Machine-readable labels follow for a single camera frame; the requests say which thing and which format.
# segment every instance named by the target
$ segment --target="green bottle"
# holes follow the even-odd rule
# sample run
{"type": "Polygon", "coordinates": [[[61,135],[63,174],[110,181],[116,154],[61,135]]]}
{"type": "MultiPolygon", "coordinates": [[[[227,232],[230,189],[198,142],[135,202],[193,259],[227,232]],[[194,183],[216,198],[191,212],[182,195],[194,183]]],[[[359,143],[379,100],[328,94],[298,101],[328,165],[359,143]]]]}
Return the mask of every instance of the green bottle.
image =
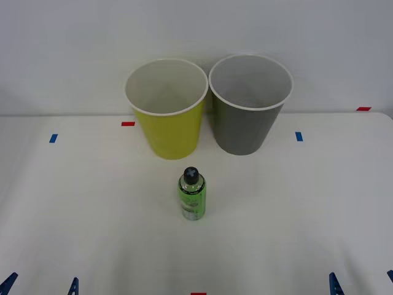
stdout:
{"type": "Polygon", "coordinates": [[[195,167],[188,167],[177,186],[182,214],[189,220],[202,218],[206,209],[206,181],[195,167]]]}

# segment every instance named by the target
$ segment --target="yellow cup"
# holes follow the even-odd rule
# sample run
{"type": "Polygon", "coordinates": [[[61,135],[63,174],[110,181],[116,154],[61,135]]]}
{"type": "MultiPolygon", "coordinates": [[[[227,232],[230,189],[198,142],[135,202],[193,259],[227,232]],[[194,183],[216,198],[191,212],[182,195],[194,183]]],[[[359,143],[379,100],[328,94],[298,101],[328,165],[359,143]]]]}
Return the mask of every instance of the yellow cup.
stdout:
{"type": "Polygon", "coordinates": [[[154,60],[131,74],[125,93],[156,155],[174,160],[195,150],[208,87],[204,71],[186,60],[154,60]]]}

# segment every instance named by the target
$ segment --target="black bottle cap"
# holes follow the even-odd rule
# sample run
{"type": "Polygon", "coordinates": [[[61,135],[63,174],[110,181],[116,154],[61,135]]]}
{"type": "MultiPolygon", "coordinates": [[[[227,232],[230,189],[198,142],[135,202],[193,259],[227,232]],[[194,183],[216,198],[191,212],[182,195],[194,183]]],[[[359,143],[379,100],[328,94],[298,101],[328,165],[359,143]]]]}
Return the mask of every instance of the black bottle cap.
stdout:
{"type": "Polygon", "coordinates": [[[187,184],[196,184],[199,180],[199,172],[195,167],[188,167],[184,170],[184,180],[187,184]]]}

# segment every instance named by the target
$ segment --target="table surface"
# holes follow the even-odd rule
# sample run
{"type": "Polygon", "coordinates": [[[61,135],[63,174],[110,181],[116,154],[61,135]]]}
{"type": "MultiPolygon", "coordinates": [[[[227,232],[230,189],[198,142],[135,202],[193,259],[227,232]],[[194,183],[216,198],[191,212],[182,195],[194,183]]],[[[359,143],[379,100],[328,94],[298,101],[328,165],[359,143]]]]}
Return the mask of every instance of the table surface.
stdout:
{"type": "Polygon", "coordinates": [[[133,116],[0,118],[0,280],[11,295],[393,294],[393,120],[281,114],[235,156],[208,120],[196,151],[153,154],[133,116]],[[301,132],[303,142],[296,139],[301,132]],[[55,143],[51,135],[58,134],[55,143]],[[188,221],[177,180],[207,180],[188,221]]]}

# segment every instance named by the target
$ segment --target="white cup rim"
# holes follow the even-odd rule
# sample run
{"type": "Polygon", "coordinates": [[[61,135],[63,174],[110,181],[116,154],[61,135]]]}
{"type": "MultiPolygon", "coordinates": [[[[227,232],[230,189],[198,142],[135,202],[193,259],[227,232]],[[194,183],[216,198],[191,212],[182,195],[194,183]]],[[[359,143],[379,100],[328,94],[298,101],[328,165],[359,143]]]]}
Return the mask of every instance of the white cup rim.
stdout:
{"type": "Polygon", "coordinates": [[[155,117],[169,117],[169,116],[176,116],[176,115],[183,114],[183,113],[185,113],[185,112],[187,112],[187,111],[193,109],[193,108],[194,108],[195,106],[197,106],[199,103],[201,103],[201,102],[203,101],[203,99],[206,97],[206,94],[208,93],[208,90],[209,90],[209,81],[208,81],[208,77],[207,77],[206,73],[201,69],[201,67],[198,66],[198,65],[196,65],[195,63],[192,63],[191,61],[183,60],[183,59],[181,59],[181,58],[156,58],[156,59],[151,60],[151,61],[148,61],[147,63],[144,63],[143,65],[141,65],[141,66],[137,67],[136,69],[132,70],[132,72],[128,75],[126,81],[123,83],[123,89],[124,89],[124,94],[125,94],[125,96],[126,96],[128,102],[129,102],[129,104],[131,105],[131,107],[132,107],[133,109],[135,109],[135,110],[137,110],[138,112],[141,112],[141,113],[143,113],[143,114],[150,115],[150,116],[155,116],[155,117]],[[203,77],[204,77],[204,79],[205,79],[206,86],[205,86],[205,89],[204,89],[204,92],[203,92],[202,96],[201,96],[194,104],[192,104],[191,106],[189,106],[189,107],[187,107],[187,108],[185,108],[185,109],[182,109],[181,111],[169,112],[169,113],[166,113],[166,114],[158,114],[158,113],[155,113],[155,112],[148,112],[148,111],[145,111],[145,110],[143,110],[143,109],[141,109],[141,108],[135,106],[135,105],[130,101],[130,99],[128,98],[127,94],[125,93],[126,85],[127,85],[127,82],[128,82],[128,80],[129,80],[129,78],[130,78],[137,70],[139,70],[139,69],[143,68],[144,66],[147,66],[147,65],[149,65],[149,64],[151,64],[151,63],[156,63],[156,62],[162,61],[162,60],[166,60],[166,61],[181,61],[181,62],[183,62],[183,63],[187,63],[187,64],[189,64],[189,65],[195,67],[196,69],[198,69],[198,70],[203,74],[203,77]]]}
{"type": "Polygon", "coordinates": [[[215,95],[216,97],[218,97],[219,100],[221,100],[223,103],[226,103],[226,104],[228,104],[228,105],[230,105],[230,106],[233,106],[233,107],[236,108],[236,109],[243,109],[243,110],[245,110],[245,111],[267,111],[268,109],[274,109],[274,108],[277,108],[278,106],[284,104],[284,103],[286,102],[286,100],[288,99],[288,97],[291,96],[291,94],[292,94],[292,92],[293,92],[293,90],[294,90],[294,78],[292,77],[290,71],[289,71],[283,64],[281,64],[280,62],[278,62],[278,61],[276,61],[276,60],[274,60],[274,59],[272,59],[272,58],[270,58],[270,57],[267,57],[266,55],[254,54],[254,53],[233,54],[233,55],[230,55],[229,57],[224,57],[223,59],[219,60],[219,61],[211,68],[211,70],[210,70],[210,72],[209,72],[209,86],[210,86],[211,91],[214,93],[214,95],[215,95]],[[231,103],[230,101],[227,101],[225,98],[223,98],[222,96],[220,96],[220,95],[216,92],[216,90],[214,89],[214,87],[213,87],[213,85],[212,85],[212,82],[211,82],[211,76],[212,76],[212,74],[213,74],[214,69],[215,69],[219,64],[221,64],[221,63],[224,62],[225,60],[228,60],[228,59],[231,59],[231,58],[234,58],[234,57],[260,57],[260,58],[264,58],[264,59],[266,59],[266,60],[270,60],[270,61],[272,61],[273,63],[276,63],[277,65],[279,65],[279,66],[288,74],[289,79],[290,79],[290,91],[289,91],[288,95],[287,95],[283,100],[281,100],[279,103],[276,103],[276,104],[274,104],[274,105],[272,105],[272,106],[266,106],[266,107],[264,107],[264,108],[248,108],[248,107],[239,106],[239,105],[237,105],[237,104],[231,103]]]}

